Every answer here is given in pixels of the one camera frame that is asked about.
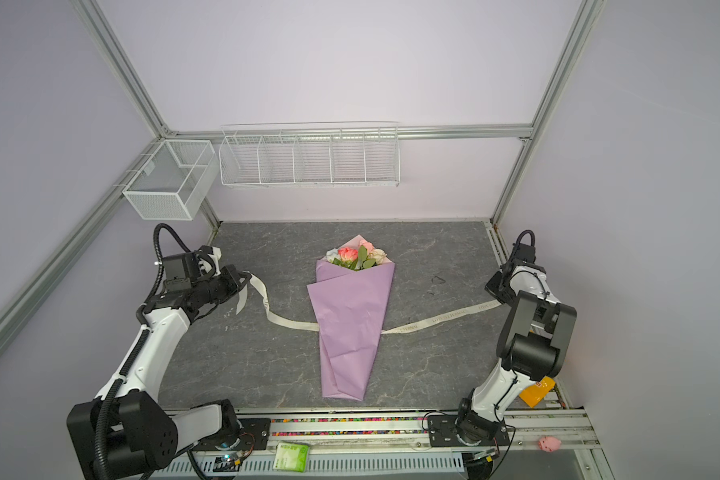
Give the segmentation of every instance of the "pink rose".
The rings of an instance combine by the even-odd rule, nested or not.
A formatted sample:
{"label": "pink rose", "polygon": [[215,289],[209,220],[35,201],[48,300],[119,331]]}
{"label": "pink rose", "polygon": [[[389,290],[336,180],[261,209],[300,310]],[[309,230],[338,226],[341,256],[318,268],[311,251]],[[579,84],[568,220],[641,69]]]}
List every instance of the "pink rose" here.
{"label": "pink rose", "polygon": [[354,262],[358,258],[358,252],[354,248],[345,246],[338,249],[338,257],[342,259],[342,262]]}

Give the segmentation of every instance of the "aluminum frame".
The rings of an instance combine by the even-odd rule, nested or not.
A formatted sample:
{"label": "aluminum frame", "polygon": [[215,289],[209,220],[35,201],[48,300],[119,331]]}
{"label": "aluminum frame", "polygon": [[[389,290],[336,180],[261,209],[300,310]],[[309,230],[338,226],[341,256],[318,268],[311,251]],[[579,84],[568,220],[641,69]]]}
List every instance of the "aluminum frame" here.
{"label": "aluminum frame", "polygon": [[[346,134],[374,133],[377,128],[341,128]],[[435,140],[446,138],[527,138],[533,133],[534,127],[529,124],[482,124],[482,125],[434,125],[424,127],[396,127],[399,140]],[[326,133],[338,132],[338,128],[326,130],[320,129],[262,129],[245,130],[238,134],[260,136],[260,135],[315,135],[321,136]],[[218,131],[195,131],[176,132],[169,136],[178,140],[222,140],[225,133]]]}
{"label": "aluminum frame", "polygon": [[[154,132],[155,139],[144,149],[142,155],[150,154],[156,142],[164,138],[198,138],[214,140],[221,138],[219,132],[174,132],[166,125],[160,116],[154,102],[146,92],[139,80],[133,65],[117,41],[112,28],[106,21],[96,0],[70,0],[80,20],[88,29],[94,43],[111,66],[115,76],[120,80],[129,98],[134,102],[136,109],[141,113],[149,129]],[[517,187],[523,169],[533,151],[535,141],[543,131],[554,105],[560,98],[564,83],[570,76],[578,56],[585,44],[586,36],[599,14],[604,0],[583,0],[576,16],[574,26],[570,30],[566,45],[552,78],[547,86],[543,100],[538,108],[531,125],[505,124],[505,125],[457,125],[457,126],[431,126],[431,127],[405,127],[400,128],[400,139],[421,140],[436,138],[506,138],[516,137],[526,139],[520,150],[515,166],[508,182],[504,186],[499,203],[492,217],[492,225],[496,225],[503,216],[509,198]],[[53,291],[56,285],[69,271],[78,258],[85,252],[93,238],[104,228],[114,215],[120,202],[124,200],[123,185],[133,177],[135,170],[142,161],[141,157],[134,161],[130,168],[124,172],[117,186],[111,188],[93,209],[67,236],[64,242],[45,261],[35,274],[29,279],[21,290],[12,298],[0,312],[0,354],[5,351],[10,342],[20,332],[29,318],[38,310],[42,302]],[[203,215],[211,225],[210,238],[218,232],[221,224],[207,199],[200,207]],[[503,243],[500,235],[491,237]]]}
{"label": "aluminum frame", "polygon": [[[309,457],[313,460],[330,461],[336,458],[358,459],[360,462],[374,462],[379,458],[395,458],[405,456],[419,458],[424,462],[427,456],[453,455],[460,458],[462,452],[482,452],[486,447],[432,447],[426,432],[410,433],[411,430],[421,430],[421,421],[418,419],[401,420],[385,419],[369,421],[368,417],[378,416],[388,418],[421,418],[426,411],[416,408],[391,410],[389,408],[356,408],[354,412],[342,411],[342,408],[320,412],[317,408],[239,408],[239,418],[260,418],[262,416],[272,419],[289,419],[290,422],[274,422],[270,425],[266,450],[255,451],[250,462],[254,475],[283,475],[281,472],[272,472],[271,465],[263,465],[274,459],[277,444],[280,441],[307,443],[310,447]],[[183,412],[175,410],[169,415]],[[507,422],[518,428],[513,437],[511,450],[537,450],[538,441],[543,436],[556,436],[562,441],[563,450],[574,450],[582,475],[586,480],[614,480],[607,460],[603,454],[602,445],[597,439],[586,412],[580,409],[555,410],[508,410]],[[304,418],[336,418],[336,422],[296,422],[294,419]],[[337,427],[350,430],[352,433],[336,434]],[[354,431],[365,431],[355,434]],[[369,433],[368,431],[406,431],[401,433]],[[296,432],[319,432],[311,435],[293,435]],[[211,473],[212,461],[224,452],[217,450],[198,451],[198,463],[205,466],[206,474]],[[155,472],[155,478],[193,476],[194,473],[184,463],[185,458],[177,458],[174,463],[181,464],[169,466]],[[341,475],[367,475],[368,469],[361,464],[337,466]],[[392,469],[390,472],[376,472],[392,474],[401,469]],[[312,472],[312,475],[331,475],[332,472]]]}
{"label": "aluminum frame", "polygon": [[73,232],[64,239],[55,252],[45,261],[37,272],[29,279],[21,290],[0,311],[0,355],[16,338],[27,321],[38,311],[61,282],[64,275],[77,262],[85,249],[94,241],[96,235],[115,215],[123,197],[123,185],[136,175],[144,162],[145,155],[151,155],[160,142],[150,142],[141,154],[125,171],[116,186],[113,186],[101,197],[94,208],[75,227]]}
{"label": "aluminum frame", "polygon": [[512,167],[510,176],[507,178],[507,183],[501,191],[499,202],[496,205],[493,215],[490,217],[490,221],[494,225],[498,225],[501,222],[501,218],[507,211],[509,201],[520,183],[525,168],[528,166],[528,160],[533,154],[538,139],[544,132],[544,128],[547,126],[547,122],[562,96],[565,84],[571,72],[574,70],[579,56],[581,56],[581,52],[586,44],[586,39],[598,15],[602,11],[604,4],[605,0],[583,0],[579,7],[574,25],[568,33],[563,53],[560,56],[560,60],[557,61],[557,66],[552,73],[552,78],[547,85],[547,90],[544,92],[544,96],[534,116],[534,131],[527,139],[523,139],[523,147],[520,149],[518,159]]}

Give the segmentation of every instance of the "flower bouquet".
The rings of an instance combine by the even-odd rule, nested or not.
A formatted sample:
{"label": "flower bouquet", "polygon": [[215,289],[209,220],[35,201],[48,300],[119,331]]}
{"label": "flower bouquet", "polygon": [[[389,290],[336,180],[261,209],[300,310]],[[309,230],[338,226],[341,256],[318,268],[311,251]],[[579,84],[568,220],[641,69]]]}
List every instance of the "flower bouquet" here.
{"label": "flower bouquet", "polygon": [[317,261],[307,290],[320,325],[322,396],[363,400],[393,275],[384,250],[360,235]]}

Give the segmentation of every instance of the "white mesh basket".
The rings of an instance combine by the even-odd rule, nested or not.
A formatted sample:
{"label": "white mesh basket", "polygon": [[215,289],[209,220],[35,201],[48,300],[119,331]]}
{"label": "white mesh basket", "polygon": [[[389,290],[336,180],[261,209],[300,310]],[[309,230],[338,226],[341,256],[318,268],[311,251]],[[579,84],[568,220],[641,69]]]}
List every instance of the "white mesh basket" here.
{"label": "white mesh basket", "polygon": [[144,220],[192,220],[219,174],[208,140],[163,140],[123,194]]}
{"label": "white mesh basket", "polygon": [[400,183],[395,124],[361,128],[321,126],[297,130],[222,127],[225,131],[219,146],[222,183],[232,188]]}

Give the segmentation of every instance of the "green package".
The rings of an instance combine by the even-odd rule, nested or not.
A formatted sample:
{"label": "green package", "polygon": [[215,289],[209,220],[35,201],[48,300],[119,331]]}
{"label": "green package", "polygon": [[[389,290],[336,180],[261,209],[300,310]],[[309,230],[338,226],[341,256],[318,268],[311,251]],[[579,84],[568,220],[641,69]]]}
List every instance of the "green package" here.
{"label": "green package", "polygon": [[304,472],[307,469],[308,445],[280,442],[275,454],[275,470]]}

